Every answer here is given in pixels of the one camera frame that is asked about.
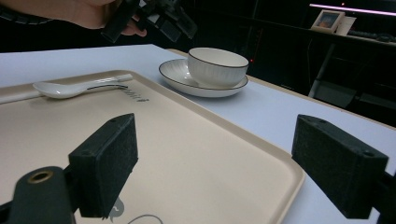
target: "picture frame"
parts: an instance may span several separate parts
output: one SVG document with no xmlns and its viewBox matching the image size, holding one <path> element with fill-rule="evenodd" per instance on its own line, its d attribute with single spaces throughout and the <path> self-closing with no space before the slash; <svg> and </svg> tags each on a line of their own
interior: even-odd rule
<svg viewBox="0 0 396 224">
<path fill-rule="evenodd" d="M 345 14 L 343 11 L 321 10 L 311 30 L 333 34 Z"/>
</svg>

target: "bowl rim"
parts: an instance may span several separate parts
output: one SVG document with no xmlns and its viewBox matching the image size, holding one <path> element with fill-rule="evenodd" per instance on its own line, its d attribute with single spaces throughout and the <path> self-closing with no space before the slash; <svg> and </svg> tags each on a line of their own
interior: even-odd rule
<svg viewBox="0 0 396 224">
<path fill-rule="evenodd" d="M 224 52 L 227 52 L 227 53 L 231 53 L 231 54 L 233 54 L 233 55 L 235 55 L 235 56 L 237 56 L 237 57 L 240 57 L 241 59 L 244 59 L 244 60 L 246 61 L 246 64 L 244 64 L 244 65 L 238 65 L 238 66 L 232 66 L 232 65 L 225 65 L 225 64 L 220 64 L 220 63 L 208 62 L 208 61 L 205 61 L 205 60 L 203 60 L 203 59 L 197 58 L 196 56 L 193 56 L 193 55 L 191 54 L 191 51 L 194 50 L 194 49 L 214 49 L 214 50 L 218 50 L 218 51 L 224 51 Z M 204 62 L 204 63 L 213 64 L 213 65 L 215 65 L 215 66 L 220 66 L 220 67 L 228 67 L 228 68 L 243 68 L 243 67 L 248 67 L 248 59 L 246 59 L 246 58 L 245 58 L 244 56 L 242 56 L 242 55 L 239 55 L 239 54 L 237 54 L 237 53 L 234 53 L 234 52 L 232 52 L 232 51 L 228 51 L 228 50 L 225 50 L 225 49 L 215 49 L 215 48 L 193 48 L 193 49 L 190 49 L 190 50 L 189 50 L 189 56 L 191 56 L 192 58 L 194 58 L 194 59 L 196 59 L 196 60 L 198 60 L 198 61 L 201 61 L 201 62 Z"/>
</svg>

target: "spoon handle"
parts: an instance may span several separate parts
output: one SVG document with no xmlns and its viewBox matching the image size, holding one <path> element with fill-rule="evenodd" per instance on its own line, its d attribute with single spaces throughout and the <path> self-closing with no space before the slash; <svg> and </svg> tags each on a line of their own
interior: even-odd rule
<svg viewBox="0 0 396 224">
<path fill-rule="evenodd" d="M 79 84 L 84 86 L 87 91 L 102 88 L 102 87 L 113 87 L 113 88 L 128 88 L 128 86 L 120 84 L 118 81 L 107 81 L 107 82 L 97 82 L 97 83 L 81 83 Z"/>
<path fill-rule="evenodd" d="M 94 80 L 92 82 L 108 82 L 108 81 L 123 82 L 123 81 L 131 80 L 132 78 L 133 77 L 131 74 L 126 74 L 126 75 L 121 75 L 121 76 L 116 76 L 116 77 L 108 77 L 108 78 L 98 79 L 98 80 Z"/>
<path fill-rule="evenodd" d="M 93 80 L 93 81 L 80 82 L 80 83 L 77 83 L 74 85 L 89 90 L 91 88 L 97 88 L 97 87 L 102 87 L 102 86 L 120 85 L 119 82 L 131 80 L 132 78 L 133 77 L 131 74 L 127 74 L 127 75 L 122 75 L 122 76 L 117 76 L 117 77 L 108 77 L 108 78 L 97 79 L 97 80 Z"/>
</svg>

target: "black 3d-printed part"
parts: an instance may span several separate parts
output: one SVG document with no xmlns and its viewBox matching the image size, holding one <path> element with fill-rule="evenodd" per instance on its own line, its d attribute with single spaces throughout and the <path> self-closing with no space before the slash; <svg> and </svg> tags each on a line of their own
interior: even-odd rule
<svg viewBox="0 0 396 224">
<path fill-rule="evenodd" d="M 292 158 L 348 218 L 367 218 L 388 157 L 323 119 L 299 115 Z"/>
<path fill-rule="evenodd" d="M 17 183 L 7 224 L 75 223 L 64 171 L 43 167 L 24 175 Z"/>
<path fill-rule="evenodd" d="M 69 154 L 71 174 L 81 185 L 83 217 L 108 217 L 137 163 L 134 114 L 105 123 Z"/>
<path fill-rule="evenodd" d="M 380 213 L 377 224 L 396 223 L 396 174 L 385 174 L 375 188 L 374 208 Z"/>
<path fill-rule="evenodd" d="M 121 32 L 125 29 L 128 21 L 138 10 L 139 3 L 140 0 L 123 0 L 102 30 L 102 36 L 111 43 L 115 43 Z"/>
</svg>

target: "tray rim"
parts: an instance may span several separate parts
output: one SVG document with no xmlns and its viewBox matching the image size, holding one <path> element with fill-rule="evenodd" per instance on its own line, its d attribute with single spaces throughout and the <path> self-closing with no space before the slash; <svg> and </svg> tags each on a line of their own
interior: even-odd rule
<svg viewBox="0 0 396 224">
<path fill-rule="evenodd" d="M 280 210 L 277 210 L 276 214 L 274 214 L 274 222 L 275 223 L 281 223 L 282 220 L 284 219 L 285 215 L 288 213 L 291 204 L 294 202 L 297 194 L 299 193 L 304 180 L 305 180 L 305 172 L 304 170 L 297 164 L 297 162 L 293 161 L 291 159 L 291 155 L 289 152 L 286 150 L 282 149 L 281 147 L 278 147 L 277 145 L 267 141 L 266 139 L 259 137 L 258 135 L 249 132 L 246 129 L 243 129 L 242 127 L 232 123 L 231 121 L 221 117 L 220 115 L 209 111 L 208 109 L 204 108 L 201 105 L 198 105 L 194 101 L 184 97 L 183 95 L 171 91 L 167 89 L 166 87 L 162 86 L 159 83 L 156 83 L 146 77 L 143 77 L 139 74 L 137 74 L 134 71 L 131 70 L 110 70 L 110 71 L 105 71 L 101 73 L 92 73 L 92 74 L 86 74 L 86 75 L 81 75 L 81 76 L 76 76 L 76 77 L 67 77 L 67 78 L 62 78 L 62 79 L 56 79 L 56 80 L 51 80 L 51 82 L 56 82 L 56 83 L 62 83 L 62 84 L 68 84 L 68 83 L 75 83 L 75 82 L 80 82 L 80 81 L 86 81 L 86 80 L 94 80 L 97 78 L 103 78 L 103 77 L 113 77 L 117 76 L 120 74 L 132 74 L 133 75 L 133 80 L 136 80 L 140 82 L 141 84 L 145 85 L 146 87 L 150 88 L 153 91 L 158 92 L 159 94 L 163 95 L 164 97 L 176 102 L 177 104 L 182 105 L 183 107 L 186 107 L 190 111 L 198 114 L 199 116 L 209 120 L 210 122 L 213 122 L 214 124 L 226 129 L 230 133 L 240 136 L 241 139 L 244 141 L 249 142 L 252 144 L 254 147 L 257 147 L 259 150 L 262 150 L 265 153 L 268 153 L 270 156 L 276 158 L 277 160 L 280 160 L 284 163 L 286 163 L 291 170 L 293 171 L 293 175 L 296 177 L 298 181 L 293 183 L 293 190 L 291 190 L 291 195 L 286 203 L 284 204 L 284 207 Z M 21 95 L 24 96 L 24 98 L 12 98 L 12 93 L 15 91 L 16 95 Z M 2 93 L 6 93 L 6 97 L 11 97 L 9 99 L 14 99 L 14 101 L 10 102 L 5 102 L 2 103 Z M 15 86 L 15 87 L 7 87 L 0 89 L 0 104 L 6 104 L 6 103 L 13 103 L 17 101 L 23 101 L 23 100 L 29 100 L 32 98 L 37 98 L 37 97 L 42 97 L 41 95 L 37 94 L 36 90 L 32 87 L 31 84 L 24 84 L 20 86 Z"/>
</svg>

